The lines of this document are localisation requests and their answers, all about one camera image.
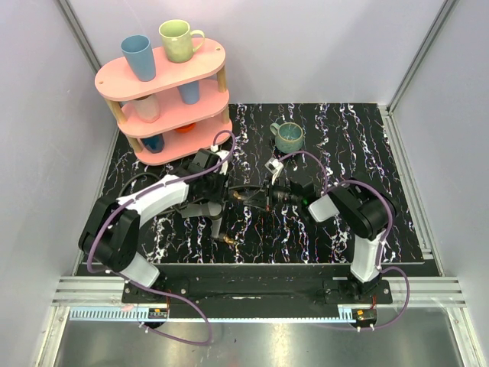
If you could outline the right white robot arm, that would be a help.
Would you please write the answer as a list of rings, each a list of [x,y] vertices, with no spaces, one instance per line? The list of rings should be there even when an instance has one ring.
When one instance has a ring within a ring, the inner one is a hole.
[[[313,182],[275,183],[271,179],[253,194],[244,196],[245,205],[265,211],[290,204],[307,221],[323,223],[340,215],[353,232],[354,255],[340,291],[356,303],[374,294],[381,280],[381,246],[397,216],[398,205],[386,191],[365,175],[357,175],[320,194]]]

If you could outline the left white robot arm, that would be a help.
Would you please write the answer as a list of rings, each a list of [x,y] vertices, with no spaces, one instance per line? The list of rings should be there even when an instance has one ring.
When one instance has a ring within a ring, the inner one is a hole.
[[[199,150],[192,161],[136,193],[95,202],[79,237],[79,248],[88,255],[89,271],[96,260],[107,270],[138,285],[138,293],[150,303],[165,292],[160,271],[138,253],[140,228],[167,209],[183,218],[204,216],[212,221],[211,237],[225,239],[221,223],[232,153],[213,146]]]

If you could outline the black faucet fitting brass ends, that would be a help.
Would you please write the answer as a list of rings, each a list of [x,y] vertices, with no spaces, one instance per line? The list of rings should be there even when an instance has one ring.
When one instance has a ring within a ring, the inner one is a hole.
[[[229,201],[230,193],[227,191],[220,200],[198,199],[191,203],[179,206],[176,211],[184,218],[206,217],[211,220],[211,238],[227,245],[237,245],[238,242],[221,231],[222,219]]]

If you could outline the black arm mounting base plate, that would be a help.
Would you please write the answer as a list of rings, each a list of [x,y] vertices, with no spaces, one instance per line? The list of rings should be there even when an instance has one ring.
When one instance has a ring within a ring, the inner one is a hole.
[[[391,305],[383,279],[363,295],[348,265],[161,265],[154,288],[188,298],[212,319],[321,318],[339,305]]]

